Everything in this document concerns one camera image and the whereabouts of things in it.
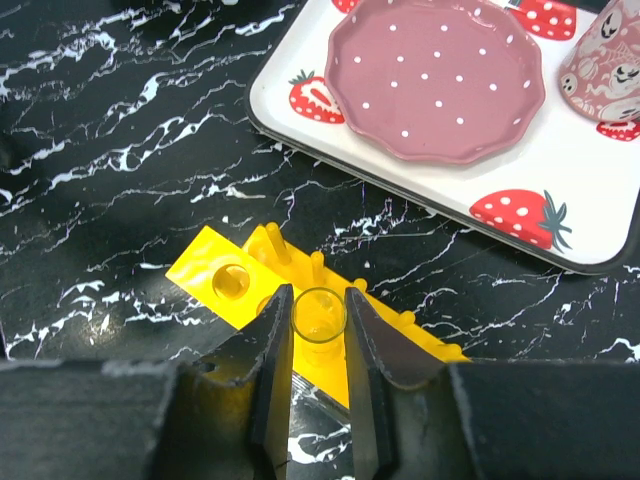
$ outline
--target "black marble countertop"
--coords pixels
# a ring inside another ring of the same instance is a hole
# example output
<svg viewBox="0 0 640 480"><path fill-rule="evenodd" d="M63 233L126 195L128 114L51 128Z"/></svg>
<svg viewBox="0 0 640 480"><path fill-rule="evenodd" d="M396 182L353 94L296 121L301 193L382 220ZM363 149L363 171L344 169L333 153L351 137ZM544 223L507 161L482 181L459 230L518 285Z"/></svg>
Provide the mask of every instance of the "black marble countertop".
<svg viewBox="0 0 640 480"><path fill-rule="evenodd" d="M0 322L10 359L189 360L231 330L164 274L204 225L278 222L473 358L637 361L640 253L562 272L259 135L244 88L287 0L4 0ZM294 397L295 478L351 475L350 431Z"/></svg>

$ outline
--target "yellow test tube rack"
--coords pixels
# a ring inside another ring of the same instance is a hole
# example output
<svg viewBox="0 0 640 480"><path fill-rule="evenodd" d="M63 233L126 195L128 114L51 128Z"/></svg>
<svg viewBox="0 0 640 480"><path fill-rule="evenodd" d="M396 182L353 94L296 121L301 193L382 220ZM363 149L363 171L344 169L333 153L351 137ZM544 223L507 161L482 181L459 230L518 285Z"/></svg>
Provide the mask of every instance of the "yellow test tube rack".
<svg viewBox="0 0 640 480"><path fill-rule="evenodd" d="M322 252L307 255L286 242L275 223L258 226L242 248L205 227L166 276L238 330L257 316L282 284L292 284L296 298L314 287L328 288L344 298L348 287L356 287L385 321L426 352L443 362L468 361L460 346L443 343L416 325L413 312L392 310L366 293L366 280L349 282L327 268L324 260ZM349 408L344 355L323 366L311 365L300 353L301 341L296 334L294 371Z"/></svg>

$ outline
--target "red strawberry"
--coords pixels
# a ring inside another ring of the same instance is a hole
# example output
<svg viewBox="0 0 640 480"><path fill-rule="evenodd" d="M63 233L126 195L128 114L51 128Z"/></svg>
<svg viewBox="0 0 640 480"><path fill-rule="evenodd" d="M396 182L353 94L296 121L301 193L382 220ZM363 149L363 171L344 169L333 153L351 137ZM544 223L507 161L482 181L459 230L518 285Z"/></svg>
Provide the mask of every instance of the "red strawberry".
<svg viewBox="0 0 640 480"><path fill-rule="evenodd" d="M640 137L640 122L600 122L596 130L605 137L621 142L630 142Z"/></svg>
<svg viewBox="0 0 640 480"><path fill-rule="evenodd" d="M510 0L511 13L528 32L550 40L570 40L577 11L554 0Z"/></svg>
<svg viewBox="0 0 640 480"><path fill-rule="evenodd" d="M333 4L342 13L349 13L355 8L360 0L332 0Z"/></svg>
<svg viewBox="0 0 640 480"><path fill-rule="evenodd" d="M563 203L556 210L547 191L543 197L529 190L502 190L481 198L469 212L487 225L544 250L551 246L559 252L560 246L571 248L560 234L571 233L570 228L562 225L567 205Z"/></svg>
<svg viewBox="0 0 640 480"><path fill-rule="evenodd" d="M324 84L324 78L308 75L304 70L291 80L293 85L289 94L291 107L303 117L324 123L344 123L338 104Z"/></svg>

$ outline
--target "pink polka dot plate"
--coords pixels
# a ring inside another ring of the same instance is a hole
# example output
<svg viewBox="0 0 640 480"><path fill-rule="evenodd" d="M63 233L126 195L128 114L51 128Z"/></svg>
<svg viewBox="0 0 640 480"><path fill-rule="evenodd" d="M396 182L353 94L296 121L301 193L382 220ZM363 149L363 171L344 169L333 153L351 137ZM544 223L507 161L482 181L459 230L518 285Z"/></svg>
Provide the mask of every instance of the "pink polka dot plate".
<svg viewBox="0 0 640 480"><path fill-rule="evenodd" d="M346 123L406 161L467 164L516 144L545 100L538 45L482 0L362 0L329 39Z"/></svg>

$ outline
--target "pink cup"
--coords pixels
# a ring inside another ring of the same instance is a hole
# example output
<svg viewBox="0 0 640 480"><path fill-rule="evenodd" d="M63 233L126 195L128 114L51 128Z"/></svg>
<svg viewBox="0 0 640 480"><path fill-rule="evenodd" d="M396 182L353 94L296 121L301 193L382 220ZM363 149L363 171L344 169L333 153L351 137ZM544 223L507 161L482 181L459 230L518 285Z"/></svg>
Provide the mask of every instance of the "pink cup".
<svg viewBox="0 0 640 480"><path fill-rule="evenodd" d="M611 0L565 58L562 95L593 120L640 117L640 0Z"/></svg>

